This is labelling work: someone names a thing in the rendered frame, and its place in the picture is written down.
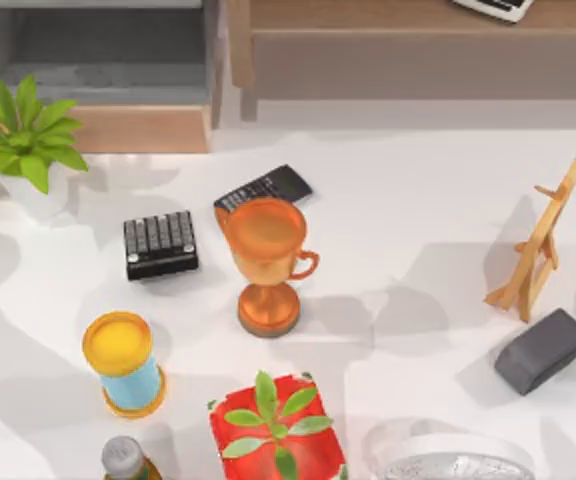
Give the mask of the orange trophy cup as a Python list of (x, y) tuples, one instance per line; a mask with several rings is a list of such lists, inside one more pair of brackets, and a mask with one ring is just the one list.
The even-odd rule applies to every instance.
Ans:
[(248, 200), (232, 211), (215, 209), (234, 263), (248, 281), (238, 298), (240, 324), (258, 337), (292, 330), (301, 313), (293, 280), (319, 266), (318, 253), (303, 248), (307, 224), (292, 203), (273, 197)]

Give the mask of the black calculator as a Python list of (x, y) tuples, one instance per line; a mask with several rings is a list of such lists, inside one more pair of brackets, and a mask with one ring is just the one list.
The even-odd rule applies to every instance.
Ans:
[(231, 190), (217, 199), (213, 206), (230, 213), (240, 204), (256, 198), (273, 197), (295, 203), (312, 194), (311, 186), (299, 173), (284, 164)]

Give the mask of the black keypad with grey keys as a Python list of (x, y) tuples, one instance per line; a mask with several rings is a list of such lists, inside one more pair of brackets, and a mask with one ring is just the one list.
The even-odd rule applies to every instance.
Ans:
[(123, 238), (129, 281), (199, 268), (192, 217), (187, 210), (124, 221)]

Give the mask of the pale wooden drawer front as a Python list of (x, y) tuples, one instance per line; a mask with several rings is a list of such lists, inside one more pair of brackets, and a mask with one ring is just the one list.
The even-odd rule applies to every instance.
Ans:
[(78, 106), (74, 133), (82, 153), (206, 153), (212, 112), (207, 105)]

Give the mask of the green plant in red pot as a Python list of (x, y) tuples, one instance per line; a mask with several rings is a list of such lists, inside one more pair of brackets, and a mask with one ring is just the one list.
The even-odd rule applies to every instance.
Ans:
[(225, 480), (349, 480), (317, 384), (306, 373), (273, 378), (208, 403)]

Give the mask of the wooden open shelf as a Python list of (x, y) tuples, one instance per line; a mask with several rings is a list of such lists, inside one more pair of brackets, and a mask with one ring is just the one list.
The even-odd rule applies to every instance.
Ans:
[(576, 100), (576, 0), (516, 24), (451, 0), (225, 0), (241, 112), (259, 100)]

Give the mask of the wooden easel stand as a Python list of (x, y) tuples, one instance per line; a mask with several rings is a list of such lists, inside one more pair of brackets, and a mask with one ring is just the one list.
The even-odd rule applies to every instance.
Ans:
[(509, 280), (489, 292), (488, 305), (509, 311), (517, 306), (519, 318), (529, 323), (532, 308), (550, 275), (559, 268), (554, 231), (560, 215), (576, 187), (576, 156), (555, 190), (535, 185), (534, 189), (550, 199), (529, 238), (517, 243), (519, 260)]

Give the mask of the pulled-out drawer with grey inside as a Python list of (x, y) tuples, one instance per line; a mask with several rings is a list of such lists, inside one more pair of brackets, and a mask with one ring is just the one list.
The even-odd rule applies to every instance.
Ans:
[(218, 0), (0, 0), (0, 80), (42, 100), (208, 101)]

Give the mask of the white round fan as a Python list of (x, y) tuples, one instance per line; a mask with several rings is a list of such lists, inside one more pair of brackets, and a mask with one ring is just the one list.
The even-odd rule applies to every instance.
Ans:
[(362, 441), (371, 480), (536, 480), (522, 447), (440, 420), (399, 417)]

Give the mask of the bottle with grey cap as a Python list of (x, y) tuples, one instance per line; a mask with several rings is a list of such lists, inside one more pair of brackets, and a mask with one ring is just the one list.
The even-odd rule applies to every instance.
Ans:
[(163, 480), (157, 467), (130, 436), (109, 439), (101, 454), (103, 480)]

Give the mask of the dark grey rounded block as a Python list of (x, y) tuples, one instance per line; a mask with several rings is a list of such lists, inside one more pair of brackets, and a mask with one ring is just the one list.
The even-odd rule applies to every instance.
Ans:
[(576, 359), (576, 319), (558, 308), (509, 342), (498, 354), (496, 373), (526, 396)]

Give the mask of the green plant in white pot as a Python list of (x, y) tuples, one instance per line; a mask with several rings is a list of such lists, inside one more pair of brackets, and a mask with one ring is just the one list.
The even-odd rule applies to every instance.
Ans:
[(69, 170), (88, 170), (75, 148), (73, 132), (82, 126), (69, 115), (75, 105), (42, 103), (32, 74), (14, 91), (0, 79), (0, 183), (37, 220), (65, 210)]

